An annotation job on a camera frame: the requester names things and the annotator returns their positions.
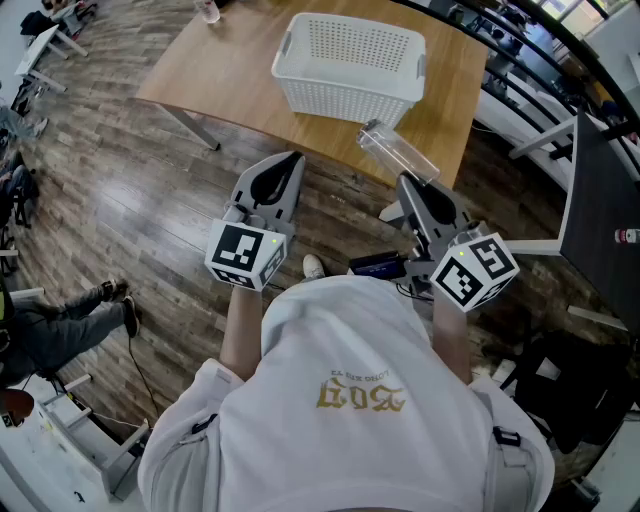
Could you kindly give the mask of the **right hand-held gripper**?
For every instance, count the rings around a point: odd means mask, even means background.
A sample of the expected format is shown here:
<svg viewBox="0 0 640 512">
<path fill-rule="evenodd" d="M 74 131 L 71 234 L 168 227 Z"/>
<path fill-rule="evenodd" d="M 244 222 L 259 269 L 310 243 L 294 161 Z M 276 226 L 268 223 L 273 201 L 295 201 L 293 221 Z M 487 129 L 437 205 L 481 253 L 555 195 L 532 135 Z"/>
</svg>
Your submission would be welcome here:
<svg viewBox="0 0 640 512">
<path fill-rule="evenodd" d="M 433 241 L 435 232 L 466 226 L 405 262 L 404 288 L 410 294 L 427 298 L 439 290 L 467 313 L 496 297 L 520 271 L 499 234 L 483 222 L 469 224 L 460 197 L 439 181 L 426 182 L 403 171 L 397 178 L 397 197 L 410 228 L 425 241 Z"/>
</svg>

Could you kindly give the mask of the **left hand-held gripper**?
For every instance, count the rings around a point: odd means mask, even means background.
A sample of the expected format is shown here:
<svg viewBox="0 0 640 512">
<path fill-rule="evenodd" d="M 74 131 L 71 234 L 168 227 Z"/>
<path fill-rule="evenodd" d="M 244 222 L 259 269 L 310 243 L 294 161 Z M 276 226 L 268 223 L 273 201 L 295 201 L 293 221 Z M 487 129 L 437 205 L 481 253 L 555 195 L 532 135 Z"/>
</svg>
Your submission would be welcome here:
<svg viewBox="0 0 640 512">
<path fill-rule="evenodd" d="M 214 219 L 204 264 L 219 281 L 262 291 L 288 255 L 305 157 L 269 156 L 244 171 L 221 219 Z M 250 210 L 269 210 L 274 217 Z"/>
</svg>

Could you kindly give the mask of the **white plastic laundry basket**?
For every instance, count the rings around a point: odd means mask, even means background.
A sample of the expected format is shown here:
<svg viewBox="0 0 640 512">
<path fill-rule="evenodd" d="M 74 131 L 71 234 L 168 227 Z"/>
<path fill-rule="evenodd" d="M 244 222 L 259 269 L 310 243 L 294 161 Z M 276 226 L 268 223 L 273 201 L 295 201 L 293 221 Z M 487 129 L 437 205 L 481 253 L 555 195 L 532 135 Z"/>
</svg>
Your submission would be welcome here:
<svg viewBox="0 0 640 512">
<path fill-rule="evenodd" d="M 296 113 L 393 128 L 424 96 L 426 41 L 372 20 L 299 13 L 271 73 Z"/>
</svg>

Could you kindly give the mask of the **person's left forearm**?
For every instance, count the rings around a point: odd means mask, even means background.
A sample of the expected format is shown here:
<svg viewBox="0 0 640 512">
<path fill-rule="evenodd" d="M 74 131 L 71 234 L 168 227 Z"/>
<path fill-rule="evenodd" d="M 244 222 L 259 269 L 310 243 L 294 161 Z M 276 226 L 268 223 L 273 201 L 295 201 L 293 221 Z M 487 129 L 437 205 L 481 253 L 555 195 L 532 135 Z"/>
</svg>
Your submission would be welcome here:
<svg viewBox="0 0 640 512">
<path fill-rule="evenodd" d="M 219 362 L 243 381 L 250 379 L 261 361 L 262 295 L 234 287 L 227 312 Z"/>
</svg>

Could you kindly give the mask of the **person's right forearm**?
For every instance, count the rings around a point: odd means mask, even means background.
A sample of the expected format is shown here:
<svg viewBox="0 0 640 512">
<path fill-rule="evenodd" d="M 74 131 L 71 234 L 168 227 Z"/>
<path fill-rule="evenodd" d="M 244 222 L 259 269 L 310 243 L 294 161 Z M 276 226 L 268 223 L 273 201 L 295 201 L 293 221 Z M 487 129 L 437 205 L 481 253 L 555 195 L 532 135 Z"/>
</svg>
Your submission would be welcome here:
<svg viewBox="0 0 640 512">
<path fill-rule="evenodd" d="M 472 381 L 466 314 L 439 290 L 434 292 L 432 347 L 444 364 L 465 384 Z"/>
</svg>

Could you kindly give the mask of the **dark blue electronic box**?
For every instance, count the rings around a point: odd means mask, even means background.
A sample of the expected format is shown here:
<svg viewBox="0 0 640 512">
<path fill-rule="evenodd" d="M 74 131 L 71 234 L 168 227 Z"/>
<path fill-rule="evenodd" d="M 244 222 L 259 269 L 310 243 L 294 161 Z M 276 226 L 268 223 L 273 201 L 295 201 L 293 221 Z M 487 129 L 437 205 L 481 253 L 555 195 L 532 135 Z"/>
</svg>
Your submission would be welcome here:
<svg viewBox="0 0 640 512">
<path fill-rule="evenodd" d="M 354 275 L 393 280 L 406 276 L 404 261 L 397 251 L 391 251 L 351 259 L 348 267 Z"/>
</svg>

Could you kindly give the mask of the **grey metal table leg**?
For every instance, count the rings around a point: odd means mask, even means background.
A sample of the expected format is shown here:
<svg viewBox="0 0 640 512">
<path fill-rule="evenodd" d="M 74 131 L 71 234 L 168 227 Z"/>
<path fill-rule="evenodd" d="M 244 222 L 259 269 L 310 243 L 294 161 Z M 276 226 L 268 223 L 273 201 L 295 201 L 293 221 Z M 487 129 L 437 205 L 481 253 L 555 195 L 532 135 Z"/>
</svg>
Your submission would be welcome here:
<svg viewBox="0 0 640 512">
<path fill-rule="evenodd" d="M 185 110 L 171 106 L 163 106 L 163 109 L 211 150 L 220 149 L 220 143 Z"/>
<path fill-rule="evenodd" d="M 411 203 L 404 204 L 400 200 L 396 200 L 387 207 L 383 208 L 378 218 L 385 223 L 405 222 L 414 212 Z"/>
</svg>

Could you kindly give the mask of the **clear bottle red label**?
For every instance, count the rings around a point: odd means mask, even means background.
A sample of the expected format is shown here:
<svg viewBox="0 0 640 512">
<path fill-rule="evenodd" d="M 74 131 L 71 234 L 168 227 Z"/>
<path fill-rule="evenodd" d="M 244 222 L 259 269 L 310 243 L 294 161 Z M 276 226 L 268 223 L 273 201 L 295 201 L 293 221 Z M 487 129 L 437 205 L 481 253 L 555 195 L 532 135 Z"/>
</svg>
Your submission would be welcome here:
<svg viewBox="0 0 640 512">
<path fill-rule="evenodd" d="M 220 11 L 214 0 L 193 0 L 193 2 L 207 24 L 216 24 L 220 20 Z"/>
</svg>

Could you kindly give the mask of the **black metal railing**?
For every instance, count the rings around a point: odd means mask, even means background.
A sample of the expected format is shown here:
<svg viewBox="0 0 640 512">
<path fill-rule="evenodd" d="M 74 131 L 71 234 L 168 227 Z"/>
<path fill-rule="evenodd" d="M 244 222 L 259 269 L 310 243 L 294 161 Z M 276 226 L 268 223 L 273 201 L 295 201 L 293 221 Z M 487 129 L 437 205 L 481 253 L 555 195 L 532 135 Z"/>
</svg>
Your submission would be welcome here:
<svg viewBox="0 0 640 512">
<path fill-rule="evenodd" d="M 533 0 L 393 0 L 481 43 L 484 65 L 477 120 L 508 141 L 575 116 L 603 123 L 640 173 L 640 113 L 596 53 Z"/>
</svg>

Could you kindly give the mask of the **black office chair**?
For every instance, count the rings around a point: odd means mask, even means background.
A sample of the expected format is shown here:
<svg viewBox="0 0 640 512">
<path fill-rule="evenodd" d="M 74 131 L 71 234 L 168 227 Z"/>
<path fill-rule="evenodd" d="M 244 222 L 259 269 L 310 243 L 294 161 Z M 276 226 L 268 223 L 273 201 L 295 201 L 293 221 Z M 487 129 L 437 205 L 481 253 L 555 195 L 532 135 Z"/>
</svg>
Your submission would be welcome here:
<svg viewBox="0 0 640 512">
<path fill-rule="evenodd" d="M 569 454 L 605 444 L 635 402 L 628 344 L 595 344 L 566 331 L 542 331 L 523 345 L 501 385 L 543 436 Z"/>
</svg>

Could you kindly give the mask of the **person's white printed t-shirt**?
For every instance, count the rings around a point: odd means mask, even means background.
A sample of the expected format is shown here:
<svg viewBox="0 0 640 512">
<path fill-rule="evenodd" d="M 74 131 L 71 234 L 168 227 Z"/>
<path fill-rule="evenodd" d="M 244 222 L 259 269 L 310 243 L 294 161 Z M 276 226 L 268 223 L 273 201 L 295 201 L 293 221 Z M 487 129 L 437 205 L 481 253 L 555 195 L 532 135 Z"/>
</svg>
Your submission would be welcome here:
<svg viewBox="0 0 640 512">
<path fill-rule="evenodd" d="M 493 427 L 532 445 L 539 512 L 547 442 L 488 378 L 465 385 L 392 284 L 306 280 L 263 305 L 261 361 L 217 359 L 159 418 L 138 470 L 149 512 L 484 512 Z M 217 414 L 207 437 L 181 445 Z"/>
</svg>

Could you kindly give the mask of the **dark grey desk white frame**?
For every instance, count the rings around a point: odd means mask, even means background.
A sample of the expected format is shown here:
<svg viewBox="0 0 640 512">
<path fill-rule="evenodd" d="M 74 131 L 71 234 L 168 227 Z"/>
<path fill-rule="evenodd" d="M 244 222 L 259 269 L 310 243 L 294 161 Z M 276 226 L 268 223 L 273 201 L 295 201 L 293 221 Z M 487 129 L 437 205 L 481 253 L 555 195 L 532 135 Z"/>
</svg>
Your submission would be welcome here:
<svg viewBox="0 0 640 512">
<path fill-rule="evenodd" d="M 509 240 L 507 247 L 518 255 L 564 258 L 640 337 L 640 243 L 615 240 L 618 229 L 640 228 L 640 180 L 611 137 L 583 112 L 509 153 L 512 159 L 524 155 L 536 158 L 567 198 L 555 239 Z"/>
</svg>

